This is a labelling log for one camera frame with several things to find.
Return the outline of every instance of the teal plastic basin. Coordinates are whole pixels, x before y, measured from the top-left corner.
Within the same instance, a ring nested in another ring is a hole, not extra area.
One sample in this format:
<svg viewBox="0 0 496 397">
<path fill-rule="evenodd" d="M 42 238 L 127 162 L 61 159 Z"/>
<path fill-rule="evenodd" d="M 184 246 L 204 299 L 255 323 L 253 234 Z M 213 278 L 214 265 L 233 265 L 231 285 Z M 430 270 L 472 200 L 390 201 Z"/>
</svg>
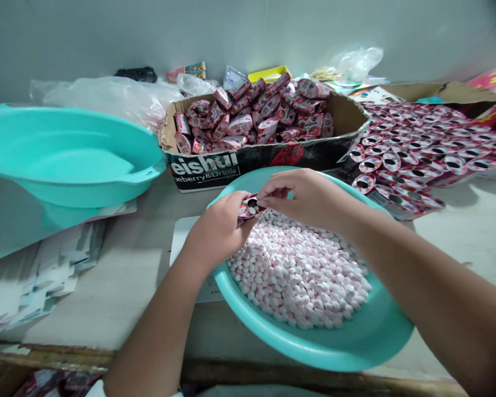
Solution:
<svg viewBox="0 0 496 397">
<path fill-rule="evenodd" d="M 41 201 L 120 205 L 165 169 L 155 135 L 130 121 L 76 108 L 0 105 L 0 177 Z"/>
<path fill-rule="evenodd" d="M 295 167 L 269 167 L 242 175 L 211 204 L 235 190 L 258 192 L 272 174 L 290 169 Z M 349 185 L 326 176 L 353 197 L 384 211 Z M 224 299 L 244 325 L 280 353 L 312 367 L 340 372 L 375 367 L 402 349 L 413 331 L 413 324 L 372 273 L 367 277 L 373 287 L 367 303 L 353 314 L 352 321 L 344 321 L 343 328 L 338 330 L 302 330 L 276 321 L 243 295 L 226 263 L 215 270 L 214 276 Z"/>
</svg>

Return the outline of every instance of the white candy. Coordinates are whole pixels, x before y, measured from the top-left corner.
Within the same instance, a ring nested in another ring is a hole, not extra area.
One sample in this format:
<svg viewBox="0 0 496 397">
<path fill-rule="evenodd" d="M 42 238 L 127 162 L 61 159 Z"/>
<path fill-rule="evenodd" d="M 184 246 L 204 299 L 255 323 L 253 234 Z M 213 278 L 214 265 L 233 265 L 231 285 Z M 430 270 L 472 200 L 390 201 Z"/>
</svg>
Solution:
<svg viewBox="0 0 496 397">
<path fill-rule="evenodd" d="M 273 210 L 228 266 L 242 293 L 276 320 L 307 330 L 341 328 L 371 291 L 369 269 L 349 244 Z"/>
</svg>

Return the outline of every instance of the yellow box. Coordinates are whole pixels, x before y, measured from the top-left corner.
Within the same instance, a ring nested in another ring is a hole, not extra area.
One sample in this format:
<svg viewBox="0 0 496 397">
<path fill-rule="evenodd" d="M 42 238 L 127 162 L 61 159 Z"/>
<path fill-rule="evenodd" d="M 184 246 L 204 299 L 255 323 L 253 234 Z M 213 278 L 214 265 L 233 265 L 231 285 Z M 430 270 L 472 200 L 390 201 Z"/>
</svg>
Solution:
<svg viewBox="0 0 496 397">
<path fill-rule="evenodd" d="M 292 78 L 292 73 L 290 72 L 290 70 L 288 70 L 288 67 L 286 67 L 285 65 L 278 66 L 272 69 L 266 69 L 260 72 L 250 73 L 248 75 L 248 78 L 250 79 L 250 83 L 255 83 L 261 77 L 265 80 L 265 83 L 273 83 L 279 78 L 279 76 L 274 76 L 274 77 L 272 76 L 276 74 L 281 76 L 283 73 L 288 73 L 290 75 L 290 78 Z"/>
</svg>

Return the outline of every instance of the plastic bag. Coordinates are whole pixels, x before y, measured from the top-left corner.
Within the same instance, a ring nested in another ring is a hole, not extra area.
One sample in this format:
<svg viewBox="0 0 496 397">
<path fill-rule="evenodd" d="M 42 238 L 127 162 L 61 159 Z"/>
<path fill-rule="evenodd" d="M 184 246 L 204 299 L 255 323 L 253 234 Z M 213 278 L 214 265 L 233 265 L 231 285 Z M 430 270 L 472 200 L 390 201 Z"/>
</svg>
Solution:
<svg viewBox="0 0 496 397">
<path fill-rule="evenodd" d="M 330 60 L 328 66 L 319 68 L 312 76 L 321 81 L 336 80 L 343 77 L 354 82 L 362 82 L 371 69 L 380 63 L 383 55 L 383 49 L 377 47 L 340 53 Z"/>
<path fill-rule="evenodd" d="M 176 76 L 178 89 L 185 92 L 187 96 L 199 96 L 213 94 L 217 89 L 215 80 L 202 80 L 192 74 L 180 73 Z"/>
<path fill-rule="evenodd" d="M 32 80 L 30 97 L 45 105 L 108 113 L 135 122 L 153 133 L 158 133 L 169 104 L 184 98 L 174 85 L 114 76 L 80 78 L 72 83 Z"/>
</svg>

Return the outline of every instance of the white sleeve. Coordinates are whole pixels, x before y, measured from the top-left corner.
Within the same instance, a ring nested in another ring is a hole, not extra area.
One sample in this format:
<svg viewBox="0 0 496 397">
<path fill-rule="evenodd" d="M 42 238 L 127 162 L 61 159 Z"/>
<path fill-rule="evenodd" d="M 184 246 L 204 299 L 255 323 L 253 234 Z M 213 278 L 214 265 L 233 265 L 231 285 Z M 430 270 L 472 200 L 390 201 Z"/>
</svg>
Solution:
<svg viewBox="0 0 496 397">
<path fill-rule="evenodd" d="M 103 380 L 99 379 L 85 397 L 106 397 L 103 389 Z M 184 397 L 184 395 L 178 392 L 171 397 Z"/>
</svg>

